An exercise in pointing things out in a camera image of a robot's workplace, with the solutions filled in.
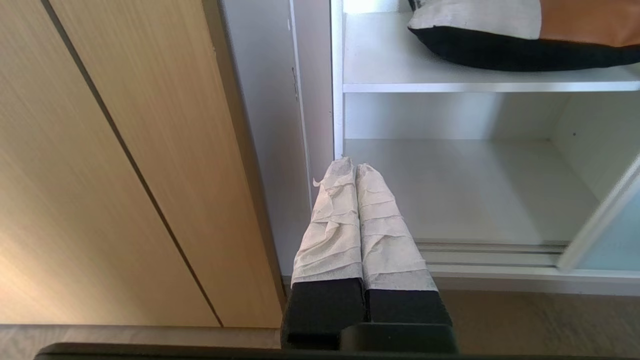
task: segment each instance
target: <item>black foam block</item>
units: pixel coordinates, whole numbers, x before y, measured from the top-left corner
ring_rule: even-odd
[[[282,348],[337,350],[340,332],[365,321],[361,279],[296,282],[282,320]]]
[[[370,322],[452,326],[437,291],[367,290],[365,299]]]

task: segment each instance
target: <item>brown leather pillow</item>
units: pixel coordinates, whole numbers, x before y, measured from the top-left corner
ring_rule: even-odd
[[[549,71],[640,62],[640,0],[409,2],[409,30],[454,63]]]

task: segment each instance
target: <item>black and white pillow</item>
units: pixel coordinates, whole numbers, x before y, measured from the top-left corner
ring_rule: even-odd
[[[551,71],[640,62],[640,0],[409,2],[409,30],[453,63]]]

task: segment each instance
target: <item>cushion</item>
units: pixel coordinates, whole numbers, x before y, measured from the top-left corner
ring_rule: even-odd
[[[409,30],[453,63],[553,71],[640,62],[640,0],[409,2]]]

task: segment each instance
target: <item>white shelving unit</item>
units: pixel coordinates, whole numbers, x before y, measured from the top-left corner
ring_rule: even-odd
[[[640,90],[632,67],[500,72],[437,58],[406,25],[411,13],[346,14],[344,92],[608,92]]]
[[[335,158],[381,172],[437,277],[615,278],[570,270],[640,191],[640,66],[464,67],[403,10],[332,0]]]

